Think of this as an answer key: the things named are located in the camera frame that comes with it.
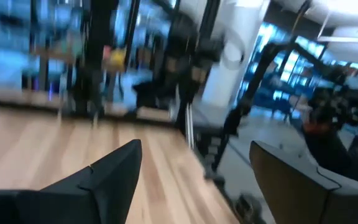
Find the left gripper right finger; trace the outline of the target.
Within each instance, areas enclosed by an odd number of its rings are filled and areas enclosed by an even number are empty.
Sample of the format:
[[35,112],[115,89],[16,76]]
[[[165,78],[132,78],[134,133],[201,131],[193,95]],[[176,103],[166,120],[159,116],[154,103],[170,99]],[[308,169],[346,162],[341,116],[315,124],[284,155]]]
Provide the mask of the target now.
[[358,181],[252,141],[250,163],[276,224],[358,224]]

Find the white pillar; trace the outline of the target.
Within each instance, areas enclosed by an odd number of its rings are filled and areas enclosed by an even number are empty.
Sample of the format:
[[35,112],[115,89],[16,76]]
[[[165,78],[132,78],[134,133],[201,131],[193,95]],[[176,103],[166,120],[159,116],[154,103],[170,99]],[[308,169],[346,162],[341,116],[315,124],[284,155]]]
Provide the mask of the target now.
[[212,66],[203,102],[222,108],[233,103],[269,4],[270,0],[221,0],[213,35],[225,37],[225,48]]

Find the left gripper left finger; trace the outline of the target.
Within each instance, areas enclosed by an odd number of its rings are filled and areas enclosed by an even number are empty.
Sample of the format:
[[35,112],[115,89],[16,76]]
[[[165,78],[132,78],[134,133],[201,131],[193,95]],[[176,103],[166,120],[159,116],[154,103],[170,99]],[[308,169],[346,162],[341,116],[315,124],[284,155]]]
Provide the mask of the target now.
[[42,189],[48,197],[41,224],[125,224],[141,162],[141,140],[133,139]]

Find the large window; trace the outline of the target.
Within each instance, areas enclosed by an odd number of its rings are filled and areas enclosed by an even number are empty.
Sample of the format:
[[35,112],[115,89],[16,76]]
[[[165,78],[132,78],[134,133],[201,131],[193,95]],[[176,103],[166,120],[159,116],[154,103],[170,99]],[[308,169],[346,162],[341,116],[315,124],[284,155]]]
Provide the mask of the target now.
[[[244,76],[244,86],[242,87],[244,91],[254,76],[265,45],[270,42],[286,42],[289,39],[289,33],[273,24],[264,22],[260,26],[251,61]],[[288,106],[290,95],[304,93],[306,96],[311,96],[319,83],[333,85],[329,81],[322,81],[312,63],[300,56],[299,53],[293,51],[286,56],[286,53],[281,51],[274,58],[272,66],[267,69],[254,96],[253,104],[273,110],[284,108]]]

